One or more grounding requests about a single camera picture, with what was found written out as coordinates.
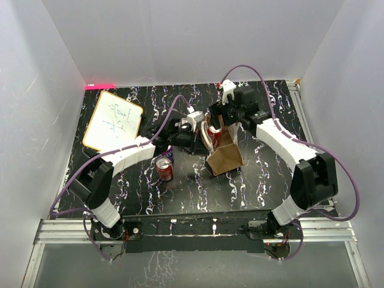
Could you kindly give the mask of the brown canvas tote bag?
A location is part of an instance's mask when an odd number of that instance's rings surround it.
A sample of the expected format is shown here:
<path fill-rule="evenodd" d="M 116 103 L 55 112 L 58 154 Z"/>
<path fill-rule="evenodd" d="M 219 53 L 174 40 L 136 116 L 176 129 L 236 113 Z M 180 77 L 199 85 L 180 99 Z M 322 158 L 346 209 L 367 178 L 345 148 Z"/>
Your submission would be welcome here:
<path fill-rule="evenodd" d="M 210 115 L 205 114 L 205 120 L 201 122 L 201 135 L 203 142 L 208 149 L 206 162 L 212 169 L 215 176 L 237 169 L 244 165 L 241 152 L 238 147 L 238 129 L 240 124 L 224 126 L 220 117 L 221 128 L 223 130 L 220 144 L 214 148 L 211 138 L 208 135 L 208 128 L 211 125 Z"/>

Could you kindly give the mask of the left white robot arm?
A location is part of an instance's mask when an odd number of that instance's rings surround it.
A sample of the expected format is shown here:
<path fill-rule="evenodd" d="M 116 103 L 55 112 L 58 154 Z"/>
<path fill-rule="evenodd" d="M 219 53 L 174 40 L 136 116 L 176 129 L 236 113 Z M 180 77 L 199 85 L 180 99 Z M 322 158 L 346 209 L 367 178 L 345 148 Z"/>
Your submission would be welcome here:
<path fill-rule="evenodd" d="M 190 155 L 209 155 L 213 145 L 207 122 L 165 117 L 162 123 L 152 125 L 137 137 L 129 149 L 105 156 L 98 152 L 84 153 L 91 162 L 78 170 L 68 189 L 96 218 L 105 237 L 119 239 L 124 233 L 122 217 L 109 199 L 113 177 L 139 162 L 159 156 L 169 146 L 180 147 Z"/>

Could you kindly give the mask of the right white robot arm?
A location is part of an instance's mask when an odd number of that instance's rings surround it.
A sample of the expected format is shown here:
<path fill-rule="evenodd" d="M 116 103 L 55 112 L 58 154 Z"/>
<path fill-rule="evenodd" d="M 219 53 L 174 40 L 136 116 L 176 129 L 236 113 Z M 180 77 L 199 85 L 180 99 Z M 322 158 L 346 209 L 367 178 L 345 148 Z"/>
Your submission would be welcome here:
<path fill-rule="evenodd" d="M 327 152 L 321 154 L 299 143 L 277 118 L 261 110 L 253 88 L 227 82 L 219 89 L 223 92 L 221 101 L 209 108 L 213 127 L 242 126 L 267 144 L 293 172 L 289 196 L 268 213 L 266 223 L 256 228 L 257 232 L 281 238 L 294 220 L 338 193 L 335 160 Z"/>

